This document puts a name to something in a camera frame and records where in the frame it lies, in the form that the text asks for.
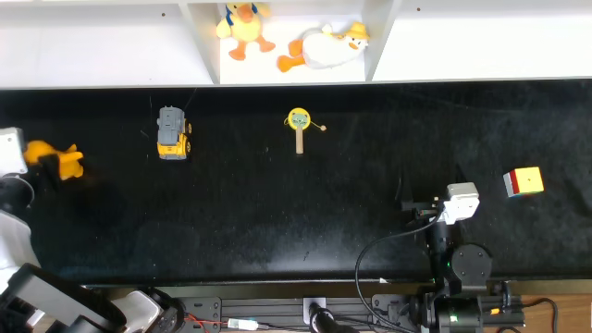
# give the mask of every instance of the yellow cube face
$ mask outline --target yellow cube face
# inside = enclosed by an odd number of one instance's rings
[[[533,193],[545,190],[538,166],[519,168],[515,172],[520,193]]]

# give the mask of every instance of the yellow toy truck cab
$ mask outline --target yellow toy truck cab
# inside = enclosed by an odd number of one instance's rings
[[[165,106],[160,109],[158,124],[158,154],[166,160],[183,160],[191,152],[191,124],[183,110]]]

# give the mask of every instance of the duck's orange beak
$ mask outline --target duck's orange beak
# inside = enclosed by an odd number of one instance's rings
[[[239,14],[239,18],[241,21],[245,23],[249,23],[253,20],[253,9],[251,5],[242,5],[237,10],[237,14]]]

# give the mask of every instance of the yellow hat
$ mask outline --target yellow hat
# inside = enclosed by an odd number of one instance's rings
[[[346,36],[357,39],[370,39],[366,33],[366,26],[360,22],[353,22],[349,31],[345,32]]]

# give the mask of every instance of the wooden floor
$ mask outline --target wooden floor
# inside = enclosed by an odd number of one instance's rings
[[[523,303],[530,303],[541,297],[548,297],[557,303],[559,323],[557,329],[561,333],[592,332],[590,318],[592,316],[592,294],[590,295],[550,295],[523,296]],[[524,309],[526,327],[517,327],[521,333],[551,333],[553,308],[542,303]],[[496,328],[486,329],[487,333],[495,333]]]

